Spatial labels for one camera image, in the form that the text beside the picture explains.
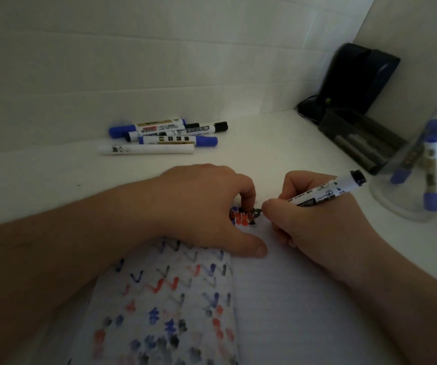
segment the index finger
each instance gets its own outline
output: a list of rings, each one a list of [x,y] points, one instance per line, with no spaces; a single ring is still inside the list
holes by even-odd
[[[242,208],[246,212],[250,212],[254,208],[255,203],[255,186],[252,179],[244,174],[236,174],[237,190],[240,194]]]
[[[289,172],[284,178],[282,192],[278,198],[290,199],[335,178],[333,175],[308,172],[305,170]]]

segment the glass jar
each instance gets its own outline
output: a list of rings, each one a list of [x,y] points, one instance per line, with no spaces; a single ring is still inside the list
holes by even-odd
[[[373,179],[385,208],[412,221],[437,216],[437,110]]]

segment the blue marker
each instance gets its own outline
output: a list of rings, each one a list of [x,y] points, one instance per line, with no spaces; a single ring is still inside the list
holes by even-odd
[[[144,136],[138,137],[139,144],[187,144],[192,143],[195,147],[215,147],[218,138],[205,136]]]
[[[161,122],[138,123],[130,125],[115,126],[108,130],[112,138],[122,138],[125,133],[140,132],[147,133],[151,131],[167,131],[175,129],[195,128],[200,126],[198,123],[186,124],[185,119],[170,119]]]
[[[425,143],[426,192],[423,205],[427,211],[437,211],[437,134],[426,136]]]
[[[412,173],[412,169],[416,164],[416,161],[421,157],[424,150],[426,137],[430,134],[437,134],[437,119],[431,119],[427,124],[422,133],[419,135],[415,144],[409,152],[406,154],[406,157],[401,162],[399,167],[394,171],[391,177],[392,184],[403,184],[406,179]]]

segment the forearm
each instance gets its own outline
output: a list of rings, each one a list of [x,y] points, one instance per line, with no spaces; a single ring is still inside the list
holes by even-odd
[[[128,195],[118,187],[0,225],[0,360],[85,283],[154,237],[145,183],[135,187],[142,207],[131,218],[122,217]]]
[[[437,363],[436,279],[383,242],[356,293],[411,363]]]

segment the tabletop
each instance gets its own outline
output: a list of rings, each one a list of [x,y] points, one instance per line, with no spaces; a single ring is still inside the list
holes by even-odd
[[[97,154],[99,144],[120,142],[109,139],[1,152],[0,223],[154,177],[177,165],[209,162],[250,176],[259,207],[280,194],[284,175],[290,170],[341,175],[359,168],[294,111],[229,120],[229,130],[216,136],[216,148],[197,148],[194,154],[182,155]],[[404,220],[379,205],[367,186],[356,190],[355,197],[388,243],[437,278],[437,219],[429,223]],[[26,343],[11,363],[32,356],[47,327]]]

